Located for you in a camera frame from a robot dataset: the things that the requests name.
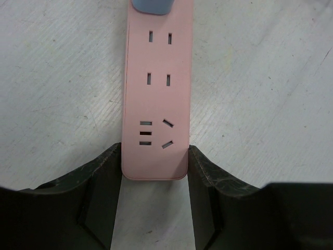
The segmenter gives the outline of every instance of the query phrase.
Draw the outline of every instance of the pink power strip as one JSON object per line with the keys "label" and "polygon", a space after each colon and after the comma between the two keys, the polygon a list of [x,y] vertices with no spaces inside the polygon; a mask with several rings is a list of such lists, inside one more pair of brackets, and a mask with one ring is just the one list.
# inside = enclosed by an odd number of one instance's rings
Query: pink power strip
{"label": "pink power strip", "polygon": [[178,180],[187,173],[193,0],[164,16],[129,1],[122,171],[132,180]]}

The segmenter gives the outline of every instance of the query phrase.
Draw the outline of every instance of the horizontal slot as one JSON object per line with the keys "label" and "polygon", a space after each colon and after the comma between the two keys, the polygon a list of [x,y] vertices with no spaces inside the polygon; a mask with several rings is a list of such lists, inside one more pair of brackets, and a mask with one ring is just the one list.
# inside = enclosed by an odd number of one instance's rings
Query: horizontal slot
{"label": "horizontal slot", "polygon": [[166,76],[166,83],[167,86],[170,86],[170,75]]}
{"label": "horizontal slot", "polygon": [[171,42],[172,42],[172,34],[169,33],[168,44],[171,44]]}
{"label": "horizontal slot", "polygon": [[151,142],[140,142],[139,144],[142,146],[150,146]]}
{"label": "horizontal slot", "polygon": [[151,135],[151,132],[140,132],[140,135]]}
{"label": "horizontal slot", "polygon": [[162,145],[162,148],[165,149],[166,147],[169,147],[169,146],[171,146],[172,144],[173,144],[173,142],[172,142],[172,141],[169,141],[169,142],[165,143],[164,145]]}
{"label": "horizontal slot", "polygon": [[140,125],[151,126],[152,125],[152,121],[141,121]]}
{"label": "horizontal slot", "polygon": [[151,73],[148,73],[148,75],[147,75],[147,85],[150,85],[150,81],[151,81]]}
{"label": "horizontal slot", "polygon": [[168,125],[170,128],[172,128],[173,127],[173,124],[171,123],[171,122],[169,122],[169,121],[167,121],[167,120],[163,120],[163,122],[166,124],[166,125]]}
{"label": "horizontal slot", "polygon": [[149,31],[149,42],[152,43],[152,31]]}

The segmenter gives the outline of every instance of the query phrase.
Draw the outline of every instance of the pink extension socket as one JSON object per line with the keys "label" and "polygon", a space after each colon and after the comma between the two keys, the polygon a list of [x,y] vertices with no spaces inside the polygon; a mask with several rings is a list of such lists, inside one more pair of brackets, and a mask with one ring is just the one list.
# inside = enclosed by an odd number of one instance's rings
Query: pink extension socket
{"label": "pink extension socket", "polygon": [[178,180],[187,173],[193,0],[163,16],[129,1],[122,171],[132,180]]}

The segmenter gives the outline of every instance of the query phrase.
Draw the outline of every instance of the scratched surface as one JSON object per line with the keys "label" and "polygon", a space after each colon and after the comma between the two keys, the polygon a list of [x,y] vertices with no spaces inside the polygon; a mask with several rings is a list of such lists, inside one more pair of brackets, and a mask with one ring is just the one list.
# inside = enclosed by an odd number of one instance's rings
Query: scratched surface
{"label": "scratched surface", "polygon": [[[126,0],[0,1],[0,185],[121,140]],[[195,0],[190,141],[258,187],[333,182],[333,1]],[[194,249],[187,180],[123,180],[111,249]]]}

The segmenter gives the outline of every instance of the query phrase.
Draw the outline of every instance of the power strip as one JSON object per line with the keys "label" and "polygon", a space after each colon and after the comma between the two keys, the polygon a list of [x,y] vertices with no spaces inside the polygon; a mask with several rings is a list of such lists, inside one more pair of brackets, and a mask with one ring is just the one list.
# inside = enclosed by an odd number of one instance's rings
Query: power strip
{"label": "power strip", "polygon": [[122,171],[133,180],[177,180],[187,173],[193,0],[164,16],[129,1]]}

